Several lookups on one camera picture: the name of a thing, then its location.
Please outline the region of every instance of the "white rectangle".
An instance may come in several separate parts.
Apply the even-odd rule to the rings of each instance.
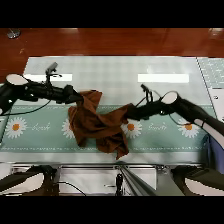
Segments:
[[[46,75],[25,74],[24,77],[34,82],[46,81]],[[59,82],[72,81],[72,74],[60,74],[60,76],[57,75],[55,77],[51,76],[51,81],[59,81]]]
[[[189,83],[188,74],[138,74],[138,82]]]

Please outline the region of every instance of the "crumpled fabric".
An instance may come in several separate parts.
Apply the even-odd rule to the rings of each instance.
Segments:
[[[127,155],[129,150],[127,139],[121,124],[127,124],[125,114],[129,106],[125,105],[108,114],[97,114],[102,92],[96,90],[80,92],[83,102],[71,106],[68,110],[70,128],[79,147],[85,147],[87,138],[95,138],[98,150],[105,153],[117,151],[116,159]]]

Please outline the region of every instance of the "brown cloth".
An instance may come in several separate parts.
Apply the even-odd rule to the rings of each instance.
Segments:
[[[102,92],[91,90],[80,93],[84,101],[77,102],[77,107],[70,107],[68,110],[70,128],[73,131],[77,144],[84,147],[86,138],[95,138],[97,148],[105,153],[112,153],[117,150],[117,157],[128,154],[127,139],[121,129],[121,124],[127,124],[125,118],[128,106],[125,105],[108,114],[97,114]]]

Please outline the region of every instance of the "table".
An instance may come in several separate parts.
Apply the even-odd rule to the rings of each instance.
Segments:
[[[77,91],[97,89],[103,92],[99,112],[107,112],[128,103],[139,102],[144,97],[140,88],[141,83],[138,82],[139,74],[146,74],[146,76],[156,74],[154,77],[165,74],[167,82],[157,80],[156,82],[145,82],[145,84],[161,95],[176,90],[181,97],[202,106],[208,113],[215,116],[200,66],[195,57],[30,57],[24,74],[42,75],[53,62],[59,65],[57,73],[72,74],[72,81],[55,81],[52,82],[53,85],[64,87],[70,84]],[[181,83],[179,80],[179,83],[175,83],[175,80],[169,78],[175,74],[177,78],[183,74],[187,75],[189,82],[183,80]],[[18,100],[12,112],[33,110],[45,102],[46,100],[39,100],[36,103],[24,103]],[[0,162],[115,163],[116,155],[99,152],[94,146],[94,140],[89,141],[90,146],[86,149],[80,149],[75,145],[75,139],[69,133],[62,133],[62,129],[67,124],[66,116],[69,106],[56,105],[55,102],[51,102],[49,106],[35,114],[22,117],[10,116],[11,124],[18,119],[21,124],[26,122],[24,123],[26,130],[13,139],[8,138],[10,133],[8,135],[7,132],[4,133]],[[178,122],[183,121],[177,114],[172,116]],[[147,122],[136,123],[136,125],[139,125],[141,135],[129,141],[130,153],[119,161],[133,164],[183,164],[203,161],[203,138],[206,134],[203,130],[195,129],[194,138],[189,138],[189,136],[182,135],[183,130],[168,116],[159,115],[153,116]]]

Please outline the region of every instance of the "daisy print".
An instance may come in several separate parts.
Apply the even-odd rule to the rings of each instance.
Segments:
[[[177,125],[177,126],[179,127],[178,130],[181,131],[182,135],[184,135],[185,137],[194,138],[199,133],[198,126],[196,126],[194,124],[187,124],[188,122],[183,118],[179,119],[178,123],[183,124],[183,125]]]
[[[139,121],[128,119],[128,124],[122,124],[121,129],[128,138],[135,138],[141,134],[142,125]]]
[[[66,138],[74,138],[74,134],[73,134],[73,131],[71,130],[71,127],[70,127],[70,123],[69,123],[69,120],[66,119],[65,122],[63,122],[63,125],[62,125],[62,130],[63,132],[63,135],[66,136]]]
[[[11,119],[6,126],[6,135],[8,138],[17,138],[23,134],[27,128],[26,121],[22,117],[15,117]]]

